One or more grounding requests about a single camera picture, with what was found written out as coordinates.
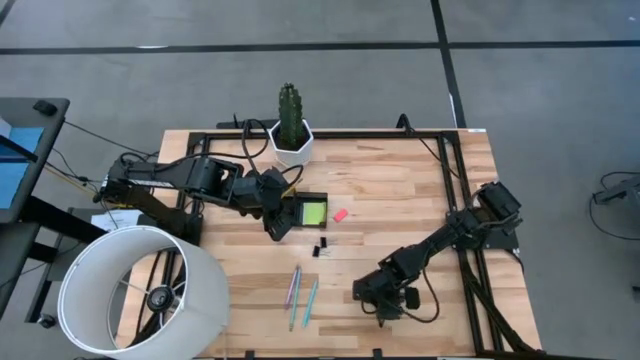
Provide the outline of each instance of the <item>black desk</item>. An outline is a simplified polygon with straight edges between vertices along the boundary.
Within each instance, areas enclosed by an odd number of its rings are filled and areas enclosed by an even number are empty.
[[[31,195],[69,108],[67,99],[43,99],[58,108],[55,114],[46,116],[33,109],[38,100],[40,99],[0,98],[0,116],[12,127],[44,128],[34,151],[37,161],[27,167],[11,206],[0,209],[0,285],[11,279],[0,288],[0,317],[27,258],[51,263],[58,253],[55,247],[35,242],[40,226],[86,243],[105,233],[104,230]]]

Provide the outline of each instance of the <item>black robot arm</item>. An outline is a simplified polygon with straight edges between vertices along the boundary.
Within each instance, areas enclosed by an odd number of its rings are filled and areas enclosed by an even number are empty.
[[[479,207],[467,207],[447,214],[446,223],[422,242],[401,247],[381,260],[379,269],[353,282],[353,299],[372,304],[380,326],[398,319],[409,309],[420,306],[418,291],[409,285],[418,279],[429,259],[449,246],[465,249],[481,246],[496,228],[510,233],[522,221],[520,203],[502,183],[489,183],[473,197]]]
[[[279,241],[293,225],[291,209],[282,199],[290,184],[276,168],[262,174],[244,173],[240,164],[211,157],[185,158],[170,164],[131,161],[122,156],[115,161],[99,196],[123,203],[151,217],[158,226],[180,237],[188,237],[189,225],[199,214],[164,205],[148,188],[175,189],[195,200],[216,204],[262,218],[264,230]]]

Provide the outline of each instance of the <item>yellow sticky note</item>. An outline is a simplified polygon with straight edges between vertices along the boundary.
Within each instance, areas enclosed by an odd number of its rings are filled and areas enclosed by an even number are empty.
[[[308,202],[302,206],[302,225],[320,225],[327,222],[327,203]]]

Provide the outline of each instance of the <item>table leg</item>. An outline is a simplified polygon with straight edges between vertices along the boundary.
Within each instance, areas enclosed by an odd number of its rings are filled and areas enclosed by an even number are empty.
[[[29,196],[27,199],[20,219],[36,222],[86,244],[106,234],[106,231],[99,227],[82,221],[35,196]]]

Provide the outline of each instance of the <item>black floor line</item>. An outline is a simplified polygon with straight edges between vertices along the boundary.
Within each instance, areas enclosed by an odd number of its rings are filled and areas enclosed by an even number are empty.
[[[16,3],[16,1],[17,0],[7,0],[7,2],[2,7],[2,11],[0,11],[0,26],[2,26],[2,23],[9,15],[9,11],[11,11],[11,8]]]
[[[178,46],[119,46],[74,48],[0,48],[0,55],[86,55],[86,54],[174,54],[327,50],[416,50],[438,49],[437,42],[337,42],[290,44],[232,44]]]
[[[640,47],[640,40],[585,40],[585,41],[499,41],[450,42],[449,48],[463,49],[589,49]]]
[[[433,10],[436,32],[438,33],[440,55],[442,56],[442,66],[444,67],[444,75],[447,79],[447,88],[449,89],[449,96],[453,107],[452,111],[454,122],[456,127],[466,128],[467,121],[464,117],[464,110],[462,109],[462,99],[458,89],[456,73],[453,69],[453,59],[451,58],[451,51],[449,50],[449,41],[447,40],[447,32],[444,26],[444,18],[442,16],[442,9],[440,8],[440,1],[431,0],[431,9]]]

